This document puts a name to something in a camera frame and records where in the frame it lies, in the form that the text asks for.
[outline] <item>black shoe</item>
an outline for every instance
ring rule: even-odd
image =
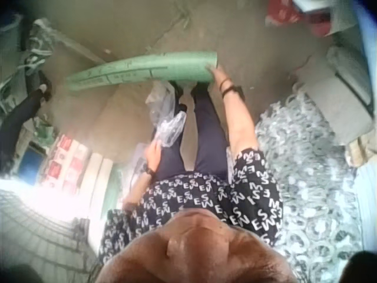
[[[179,109],[179,111],[183,111],[183,112],[187,113],[187,106],[186,106],[186,104],[180,103],[179,106],[178,106],[178,109]]]
[[[52,84],[49,79],[46,78],[45,74],[42,71],[38,71],[39,75],[39,82],[41,84],[45,84],[47,86],[46,91],[43,94],[43,97],[46,101],[49,101],[52,97],[51,90],[52,90]]]
[[[191,90],[191,95],[195,96],[201,93],[208,93],[208,87],[210,83],[197,83],[195,87]]]
[[[181,96],[183,95],[183,89],[175,81],[169,81],[169,83],[174,87],[176,101],[178,102]]]
[[[209,95],[208,93],[208,87],[210,83],[197,83],[195,87],[191,90],[191,96],[194,99],[194,103],[196,103],[196,98],[203,96],[203,95]]]

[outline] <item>hand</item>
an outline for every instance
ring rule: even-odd
[[[216,81],[216,84],[218,86],[218,88],[220,88],[221,86],[221,91],[227,89],[228,87],[231,87],[233,85],[233,82],[232,80],[229,78],[229,76],[227,75],[227,73],[225,73],[224,69],[222,66],[218,66],[217,68],[214,67],[214,66],[207,66],[208,70],[211,71],[211,73],[213,74],[213,77]]]
[[[147,166],[156,172],[161,160],[161,141],[153,140],[145,150]]]

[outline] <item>person in black pants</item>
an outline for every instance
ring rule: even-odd
[[[226,112],[232,183],[227,139],[208,84],[198,83],[191,91],[199,136],[194,170],[183,166],[182,135],[169,148],[151,142],[147,168],[123,208],[108,211],[97,282],[296,282],[273,250],[283,201],[242,91],[221,67],[210,70]],[[178,103],[181,93],[176,86],[176,113],[187,108]]]
[[[187,106],[179,104],[183,90],[175,82],[170,82],[170,84],[176,91],[174,115],[179,111],[186,112]],[[209,83],[198,83],[191,91],[195,103],[194,112],[198,129],[198,151],[194,172],[212,174],[226,181],[228,142],[210,98],[208,87]],[[183,131],[171,147],[162,148],[161,161],[154,176],[155,182],[187,173],[180,153],[182,137]]]
[[[43,83],[38,89],[28,95],[17,105],[4,119],[0,127],[0,176],[10,174],[15,158],[16,144],[22,125],[37,115],[43,101],[51,98],[51,85],[49,81],[39,73]]]

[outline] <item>dark pants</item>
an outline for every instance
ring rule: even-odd
[[[33,91],[4,119],[0,127],[0,172],[10,170],[16,151],[16,144],[22,125],[34,118],[41,108],[41,99],[44,96],[41,90]]]
[[[191,91],[195,102],[194,112],[199,137],[194,171],[227,180],[228,144],[207,87],[207,84],[197,84]],[[163,147],[155,181],[186,173],[180,153],[182,136],[183,132],[171,147]]]

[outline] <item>wristwatch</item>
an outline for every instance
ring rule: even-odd
[[[236,93],[238,93],[241,99],[245,101],[245,95],[243,94],[241,86],[235,86],[235,85],[228,87],[226,90],[224,90],[223,93],[221,94],[222,98],[224,99],[224,96],[230,91],[235,91]]]
[[[156,175],[155,171],[150,169],[146,164],[144,165],[144,171],[148,174],[151,175],[151,177],[154,177]]]

